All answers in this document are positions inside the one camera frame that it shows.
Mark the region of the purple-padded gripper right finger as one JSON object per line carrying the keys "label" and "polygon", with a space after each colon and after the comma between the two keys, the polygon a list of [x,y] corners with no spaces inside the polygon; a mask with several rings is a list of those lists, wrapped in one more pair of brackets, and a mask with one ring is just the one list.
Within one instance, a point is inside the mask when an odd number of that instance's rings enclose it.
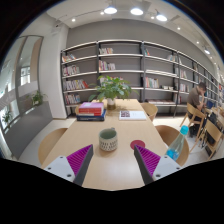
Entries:
{"label": "purple-padded gripper right finger", "polygon": [[145,185],[177,172],[181,167],[169,156],[159,156],[154,152],[135,145],[134,155]]}

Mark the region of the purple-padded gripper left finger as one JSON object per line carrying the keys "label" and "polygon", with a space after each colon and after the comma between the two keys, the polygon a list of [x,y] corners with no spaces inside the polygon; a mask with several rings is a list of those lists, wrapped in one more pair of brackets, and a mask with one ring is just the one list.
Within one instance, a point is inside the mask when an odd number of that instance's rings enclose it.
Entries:
{"label": "purple-padded gripper left finger", "polygon": [[90,144],[69,156],[60,155],[45,168],[45,171],[81,186],[92,156],[93,145]]}

